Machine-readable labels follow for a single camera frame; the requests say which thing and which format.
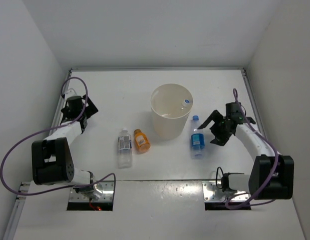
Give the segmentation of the clear bottle blue label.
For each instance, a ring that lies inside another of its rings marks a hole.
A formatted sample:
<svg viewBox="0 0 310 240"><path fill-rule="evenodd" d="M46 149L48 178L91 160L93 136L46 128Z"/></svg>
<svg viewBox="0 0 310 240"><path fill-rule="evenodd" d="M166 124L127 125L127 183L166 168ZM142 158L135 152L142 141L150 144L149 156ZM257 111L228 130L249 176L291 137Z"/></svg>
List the clear bottle blue label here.
<svg viewBox="0 0 310 240"><path fill-rule="evenodd" d="M205 141L199 116L194 115L190 123L190 152L193 159L203 159L205 155Z"/></svg>

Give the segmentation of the clear unlabelled plastic bottle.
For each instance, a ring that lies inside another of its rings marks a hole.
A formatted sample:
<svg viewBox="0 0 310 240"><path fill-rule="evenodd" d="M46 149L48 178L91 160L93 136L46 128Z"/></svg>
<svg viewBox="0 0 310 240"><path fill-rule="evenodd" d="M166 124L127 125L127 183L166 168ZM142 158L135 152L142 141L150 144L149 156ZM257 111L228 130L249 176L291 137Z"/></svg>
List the clear unlabelled plastic bottle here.
<svg viewBox="0 0 310 240"><path fill-rule="evenodd" d="M168 111L170 118L179 118L190 111L192 102L188 99L184 99L181 102L175 103Z"/></svg>

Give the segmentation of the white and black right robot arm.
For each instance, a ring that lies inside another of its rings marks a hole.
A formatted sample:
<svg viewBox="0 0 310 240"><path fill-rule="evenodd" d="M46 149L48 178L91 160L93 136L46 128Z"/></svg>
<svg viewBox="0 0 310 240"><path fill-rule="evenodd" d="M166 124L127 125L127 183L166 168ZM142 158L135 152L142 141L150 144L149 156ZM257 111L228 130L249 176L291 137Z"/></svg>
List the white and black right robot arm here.
<svg viewBox="0 0 310 240"><path fill-rule="evenodd" d="M294 161L289 155L281 155L254 127L256 122L242 111L241 104L226 104L226 115L214 110L199 126L210 123L214 135L212 144L224 146L231 136L242 142L253 160L249 175L227 172L221 178L223 192L244 191L255 200L288 200L293 195Z"/></svg>

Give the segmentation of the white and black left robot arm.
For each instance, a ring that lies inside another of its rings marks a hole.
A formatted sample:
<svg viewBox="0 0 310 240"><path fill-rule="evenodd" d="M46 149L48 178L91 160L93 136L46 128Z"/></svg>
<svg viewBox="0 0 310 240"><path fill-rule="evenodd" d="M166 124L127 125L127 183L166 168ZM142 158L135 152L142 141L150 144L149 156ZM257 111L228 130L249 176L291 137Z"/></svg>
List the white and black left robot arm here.
<svg viewBox="0 0 310 240"><path fill-rule="evenodd" d="M64 127L32 143L33 181L37 185L47 186L89 185L93 182L93 174L74 167L70 145L85 131L88 119L98 109L88 97L79 96L74 89L70 89L65 93L65 106L61 112L61 124Z"/></svg>

